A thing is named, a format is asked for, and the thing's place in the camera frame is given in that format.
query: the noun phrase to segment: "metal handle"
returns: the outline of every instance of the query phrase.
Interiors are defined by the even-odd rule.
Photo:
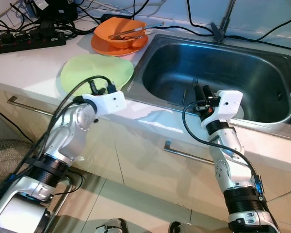
[[[47,112],[47,111],[44,111],[44,110],[41,110],[41,109],[38,109],[38,108],[30,107],[30,106],[22,104],[22,103],[17,103],[16,100],[17,100],[17,97],[16,96],[12,96],[12,97],[10,97],[8,99],[7,103],[9,103],[11,105],[14,105],[14,106],[17,106],[17,107],[25,108],[25,109],[28,109],[30,111],[34,111],[34,112],[37,112],[37,113],[42,113],[42,114],[50,116],[50,117],[53,116],[53,113],[50,113],[50,112]]]
[[[211,161],[211,160],[203,159],[203,158],[191,155],[191,154],[187,154],[187,153],[184,153],[184,152],[181,152],[181,151],[178,151],[178,150],[171,149],[170,145],[171,145],[171,142],[170,141],[166,141],[165,142],[164,151],[167,151],[167,152],[170,152],[170,153],[173,153],[173,154],[177,154],[177,155],[189,158],[189,159],[193,159],[193,160],[205,163],[205,164],[214,165],[214,162]]]

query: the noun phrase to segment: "power adapter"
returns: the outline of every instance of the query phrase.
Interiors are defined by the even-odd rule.
[[[103,23],[104,21],[106,21],[112,17],[127,18],[127,19],[131,18],[131,16],[115,15],[115,14],[103,14],[102,17],[100,18],[100,22]]]

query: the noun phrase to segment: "white countertop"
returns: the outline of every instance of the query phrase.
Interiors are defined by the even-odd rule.
[[[163,34],[203,41],[212,40],[212,38],[203,38],[187,33],[162,32]],[[91,34],[78,36],[67,41],[65,46],[0,54],[0,89],[57,105],[66,95],[60,85],[59,78],[64,64],[76,55],[96,54],[91,47],[91,38]],[[273,51],[291,56],[291,50],[257,43],[226,40],[225,44]],[[147,46],[137,53],[122,58],[131,61],[135,66],[146,48]],[[125,110],[106,116],[106,118],[166,137],[198,144],[185,131],[180,112],[127,100]],[[207,139],[207,132],[199,128],[196,119],[196,117],[188,116],[188,124],[192,127],[193,133]],[[291,141],[244,128],[236,127],[236,130],[245,150],[250,152],[250,159],[291,172]]]

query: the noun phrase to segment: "sink basin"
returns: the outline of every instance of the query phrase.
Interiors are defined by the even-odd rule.
[[[193,79],[214,92],[243,93],[232,121],[291,138],[291,57],[240,47],[156,35],[138,63],[125,95],[182,111],[195,101]]]

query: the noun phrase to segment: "orange plate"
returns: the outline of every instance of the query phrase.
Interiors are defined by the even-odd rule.
[[[93,49],[103,55],[109,56],[124,56],[142,49],[148,42],[148,37],[144,36],[140,39],[136,39],[131,47],[127,49],[118,49],[112,47],[107,41],[101,39],[97,35],[94,35],[92,38],[92,47]]]

